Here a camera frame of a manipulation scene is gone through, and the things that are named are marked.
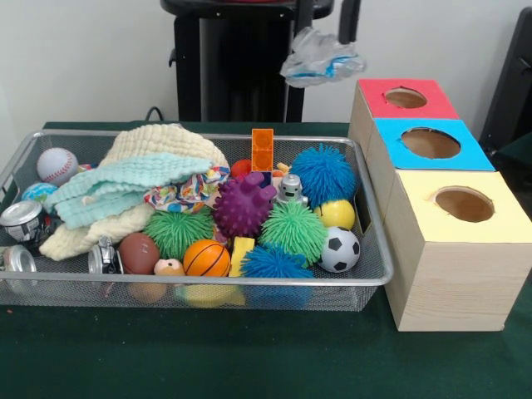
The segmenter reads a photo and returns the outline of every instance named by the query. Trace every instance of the wooden drop box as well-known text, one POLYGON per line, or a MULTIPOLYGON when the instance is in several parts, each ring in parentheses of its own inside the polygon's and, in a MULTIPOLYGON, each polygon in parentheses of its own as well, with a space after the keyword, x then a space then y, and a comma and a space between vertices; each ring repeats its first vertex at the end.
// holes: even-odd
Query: wooden drop box
POLYGON ((392 247, 399 331, 499 331, 532 265, 532 224, 434 81, 360 80, 357 141, 392 247))

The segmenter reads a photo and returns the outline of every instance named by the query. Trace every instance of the purple spiky ball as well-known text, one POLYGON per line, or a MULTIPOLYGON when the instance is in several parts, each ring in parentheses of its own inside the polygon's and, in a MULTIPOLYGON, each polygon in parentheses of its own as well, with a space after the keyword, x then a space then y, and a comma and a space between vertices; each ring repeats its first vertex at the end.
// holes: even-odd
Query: purple spiky ball
POLYGON ((252 172, 243 180, 231 180, 219 187, 220 197, 214 202, 214 221, 227 238, 259 235, 260 226, 272 210, 277 190, 272 185, 259 185, 264 176, 252 172))

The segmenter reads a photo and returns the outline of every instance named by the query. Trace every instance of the black wire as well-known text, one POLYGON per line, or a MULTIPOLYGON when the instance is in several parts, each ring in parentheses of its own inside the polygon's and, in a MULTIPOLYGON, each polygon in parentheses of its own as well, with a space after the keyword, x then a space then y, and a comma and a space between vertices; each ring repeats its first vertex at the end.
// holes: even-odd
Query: black wire
POLYGON ((154 113, 154 111, 157 113, 157 116, 159 117, 159 121, 164 121, 165 117, 163 116, 163 113, 160 111, 159 107, 152 106, 148 113, 146 114, 146 118, 144 118, 145 121, 149 121, 151 118, 151 114, 154 113))

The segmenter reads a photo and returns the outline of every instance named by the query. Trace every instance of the orange basketball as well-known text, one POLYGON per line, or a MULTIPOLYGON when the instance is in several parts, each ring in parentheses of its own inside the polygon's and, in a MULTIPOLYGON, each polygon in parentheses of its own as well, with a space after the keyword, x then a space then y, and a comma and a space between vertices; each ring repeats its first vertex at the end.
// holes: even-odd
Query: orange basketball
POLYGON ((225 277, 230 266, 229 252, 212 239, 201 239, 190 245, 183 259, 187 276, 225 277))

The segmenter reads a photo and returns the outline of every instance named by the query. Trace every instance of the blue koosh ball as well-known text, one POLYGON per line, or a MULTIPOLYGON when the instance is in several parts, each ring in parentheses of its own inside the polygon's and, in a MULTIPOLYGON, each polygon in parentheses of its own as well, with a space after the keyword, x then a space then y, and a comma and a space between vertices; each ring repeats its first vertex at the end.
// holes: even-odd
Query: blue koosh ball
MULTIPOLYGON (((313 278, 310 270, 303 268, 302 255, 284 252, 280 245, 265 244, 255 247, 242 260, 242 273, 250 278, 313 278)), ((246 303, 251 308, 303 309, 312 297, 309 286, 254 285, 244 288, 246 303)))
POLYGON ((351 200, 356 179, 345 156, 336 148, 320 144, 309 148, 292 163, 290 173, 299 176, 311 209, 336 200, 351 200))
POLYGON ((36 183, 24 190, 22 200, 34 200, 42 204, 48 195, 52 195, 56 191, 57 187, 55 185, 51 185, 50 183, 36 183))

